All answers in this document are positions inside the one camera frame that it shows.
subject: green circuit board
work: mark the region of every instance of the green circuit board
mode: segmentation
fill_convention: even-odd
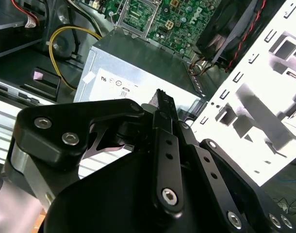
[[[130,0],[123,22],[144,32],[152,15],[153,9],[151,7],[141,1]]]
[[[99,1],[103,1],[103,4],[96,4],[97,0],[90,3],[93,2],[93,5],[98,7],[97,10],[107,17],[110,18],[110,14],[118,12],[113,17],[114,23],[123,17],[120,20],[136,30],[144,32],[149,28],[146,38],[182,57],[192,59],[195,55],[194,45],[222,0]],[[156,4],[157,6],[152,8],[147,4],[148,1],[161,4]]]
[[[158,9],[147,37],[192,59],[194,55],[192,47],[220,2],[221,0],[180,0],[178,7],[174,7],[164,1]],[[171,30],[164,27],[168,21],[174,23]]]

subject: rectangular cutout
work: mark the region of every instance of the rectangular cutout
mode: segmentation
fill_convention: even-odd
[[[248,63],[253,64],[254,61],[257,59],[258,56],[259,56],[259,53],[257,55],[253,53],[253,55],[251,56],[251,58],[249,58]]]
[[[208,118],[205,116],[200,122],[201,125],[204,125],[207,122]]]
[[[271,39],[275,36],[277,31],[274,31],[273,29],[269,32],[269,34],[266,36],[266,38],[264,39],[264,41],[266,43],[269,43],[271,41]]]
[[[269,52],[278,58],[288,61],[296,53],[296,39],[283,34],[272,45]]]
[[[8,88],[0,85],[0,91],[8,92]]]
[[[296,45],[289,40],[286,40],[276,51],[275,55],[283,60],[286,60],[295,50]]]
[[[238,83],[240,79],[243,77],[244,74],[241,74],[241,72],[238,72],[237,75],[234,77],[233,81],[235,83]]]
[[[224,92],[221,94],[221,96],[219,98],[224,100],[228,96],[229,93],[230,93],[230,91],[224,90]]]
[[[284,18],[289,18],[289,16],[294,12],[294,10],[296,9],[296,5],[295,4],[290,4],[289,9],[285,12],[284,14]]]

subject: screw hole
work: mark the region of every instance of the screw hole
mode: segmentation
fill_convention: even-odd
[[[213,172],[211,172],[211,176],[214,178],[214,179],[218,179],[218,177],[217,177],[217,175],[215,174],[215,173],[213,173]]]
[[[208,163],[210,162],[209,158],[207,158],[207,157],[204,157],[204,160]]]
[[[171,154],[166,153],[165,155],[166,155],[166,157],[167,157],[168,159],[173,159],[173,156],[172,156]]]

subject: black plastic part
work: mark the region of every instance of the black plastic part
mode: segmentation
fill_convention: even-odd
[[[27,154],[54,168],[67,170],[77,166],[87,150],[91,125],[108,120],[117,124],[115,119],[137,119],[143,114],[143,109],[128,99],[27,108],[17,115],[13,137]],[[36,127],[34,120],[38,117],[48,118],[52,126],[45,130]],[[62,135],[67,132],[77,134],[80,140],[77,145],[66,145],[62,141]]]
[[[161,95],[166,94],[158,90],[156,96]],[[296,227],[286,227],[280,218],[289,217],[214,141],[210,140],[216,148],[208,140],[199,145],[190,127],[172,121],[175,116],[166,108],[167,100],[157,100],[159,110],[153,115],[126,99],[19,113],[7,160],[16,142],[55,194],[44,232],[295,233]],[[37,117],[50,119],[52,126],[37,128]],[[65,132],[76,133],[79,143],[65,145]],[[126,142],[134,152],[78,179],[78,163],[87,150]],[[176,203],[162,196],[165,188],[175,193]],[[229,221],[230,211],[240,219],[239,229]],[[269,214],[279,220],[280,229]]]
[[[181,169],[183,215],[166,226],[160,225],[149,208],[152,162],[147,153],[128,154],[65,189],[48,211],[44,232],[211,232],[205,228],[223,232],[205,201],[208,196],[203,186],[185,168]]]
[[[153,118],[153,170],[151,199],[159,224],[182,216],[183,192],[178,138],[172,134],[172,119],[164,112],[155,111]],[[168,204],[162,195],[164,189],[172,190],[177,203]]]
[[[216,221],[224,227],[223,232],[254,232],[237,209],[211,154],[198,146],[192,130],[184,128],[182,124],[181,122],[176,124],[179,139],[181,139],[180,154],[186,156],[192,170],[207,188],[209,200],[213,204],[211,208],[215,209],[218,215]],[[227,216],[228,212],[233,212],[238,216],[242,224],[241,229],[231,225]]]
[[[28,83],[25,83],[22,88],[43,96],[49,100],[57,101],[61,78],[39,67],[36,67],[33,72],[42,73],[43,77],[39,80],[32,80]]]
[[[158,89],[149,104],[157,107],[168,117],[172,118],[173,121],[178,120],[174,99],[168,96],[164,91]]]
[[[203,140],[200,146],[210,152],[219,171],[226,182],[236,205],[241,206],[248,222],[256,232],[290,233],[296,232],[296,227],[287,227],[281,215],[289,216],[216,144],[210,139]],[[276,227],[270,220],[269,214],[275,216],[281,224]]]

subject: bolt head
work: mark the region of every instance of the bolt head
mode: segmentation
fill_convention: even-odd
[[[281,217],[283,223],[284,223],[287,227],[289,227],[290,229],[293,228],[293,225],[292,225],[291,222],[288,220],[288,218],[286,218],[284,215],[281,215],[280,217]]]
[[[271,222],[277,227],[280,228],[280,221],[272,214],[269,214]]]
[[[182,122],[181,125],[185,128],[185,129],[189,129],[189,125],[187,125],[185,122]]]
[[[165,188],[162,191],[162,197],[169,205],[176,205],[177,204],[177,196],[173,190],[169,188]]]
[[[70,146],[75,146],[79,143],[79,137],[75,133],[65,133],[62,136],[62,141]]]
[[[34,124],[37,128],[44,129],[44,130],[52,126],[52,122],[45,117],[36,118],[34,121]]]
[[[236,229],[242,228],[242,223],[239,217],[234,212],[228,212],[228,220]]]

